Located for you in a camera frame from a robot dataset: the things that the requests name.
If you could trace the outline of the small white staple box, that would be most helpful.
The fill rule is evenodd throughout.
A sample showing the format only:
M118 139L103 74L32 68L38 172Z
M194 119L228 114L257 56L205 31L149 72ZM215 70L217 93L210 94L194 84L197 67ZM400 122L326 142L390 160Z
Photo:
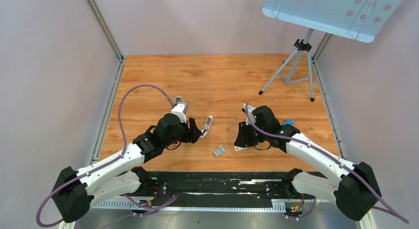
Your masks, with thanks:
M245 149L246 149L246 147L234 146L234 149L235 149L236 151L239 151L239 150L245 150Z

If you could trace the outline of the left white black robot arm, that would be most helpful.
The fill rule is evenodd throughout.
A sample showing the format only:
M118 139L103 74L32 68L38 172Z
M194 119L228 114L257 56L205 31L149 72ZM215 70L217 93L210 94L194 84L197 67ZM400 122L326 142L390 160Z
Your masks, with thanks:
M52 200L63 221L74 222L92 206L117 195L133 192L147 195L151 182L140 177L141 165L161 155L172 144L196 143L202 134L194 118L182 123L178 116L168 113L125 150L78 170L70 166L61 170L52 190Z

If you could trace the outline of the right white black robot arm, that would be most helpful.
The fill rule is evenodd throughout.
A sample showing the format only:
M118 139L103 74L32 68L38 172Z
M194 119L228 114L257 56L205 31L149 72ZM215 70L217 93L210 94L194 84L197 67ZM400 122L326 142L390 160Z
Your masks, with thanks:
M292 169L282 184L286 197L309 194L327 200L354 221L362 220L381 198L375 173L367 163L355 164L330 153L293 125L280 124L266 105L254 107L245 103L242 112L246 119L239 123L234 142L236 149L267 142L270 148L293 155L322 174L317 177L301 169Z

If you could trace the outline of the blue orange toy block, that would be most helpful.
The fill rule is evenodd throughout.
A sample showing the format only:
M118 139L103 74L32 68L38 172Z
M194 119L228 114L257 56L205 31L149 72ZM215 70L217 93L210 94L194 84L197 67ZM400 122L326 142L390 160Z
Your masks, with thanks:
M287 119L284 122L282 122L281 125L282 126L283 125L291 125L291 126L293 126L294 125L294 121L292 119Z

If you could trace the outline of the grey tripod stand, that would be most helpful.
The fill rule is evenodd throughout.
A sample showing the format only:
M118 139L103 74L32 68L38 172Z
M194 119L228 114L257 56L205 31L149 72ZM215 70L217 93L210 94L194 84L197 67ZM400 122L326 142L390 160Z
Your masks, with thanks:
M309 40L312 36L314 32L314 29L309 28L304 39L297 39L294 43L294 51L288 56L288 58L286 60L283 61L283 64L279 67L279 69L273 74L273 76L269 79L269 81L263 86L263 88L258 92L259 95L262 95L266 89L270 86L270 84L276 79L276 77L281 77L285 84L293 84L293 83L298 83L298 82L303 82L303 81L309 81L309 90L310 90L310 101L314 102L315 101L315 96L314 96L314 84L313 84L313 69L312 69L312 58L311 58L311 54L310 51L312 49L312 45L309 43ZM299 64L299 62L301 61L301 58L303 56L303 54L306 53L306 58L307 58L307 65L308 65L308 77L306 78L301 78L301 79L296 79L296 80L291 80L294 72L296 71L297 65ZM288 63L292 60L292 65L291 65L291 69L288 73L288 75L285 77L282 73L282 71L284 70L284 68L288 65Z

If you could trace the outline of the light blue perforated tray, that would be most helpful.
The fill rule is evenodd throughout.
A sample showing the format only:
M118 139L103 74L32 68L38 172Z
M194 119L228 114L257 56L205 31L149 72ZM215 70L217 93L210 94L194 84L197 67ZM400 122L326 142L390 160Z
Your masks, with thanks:
M265 16L371 43L404 0L265 0Z

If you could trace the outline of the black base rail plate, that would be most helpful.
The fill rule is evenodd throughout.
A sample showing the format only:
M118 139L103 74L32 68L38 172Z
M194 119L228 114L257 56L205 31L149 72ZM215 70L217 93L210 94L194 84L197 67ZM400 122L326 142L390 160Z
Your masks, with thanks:
M132 202L147 197L151 202L143 206L151 210L175 196L172 207L186 208L267 208L273 199L308 200L313 194L293 189L286 172L146 172L134 167L103 183L92 192L87 184L76 181L54 196L62 202L61 212L84 215L101 202L122 196Z

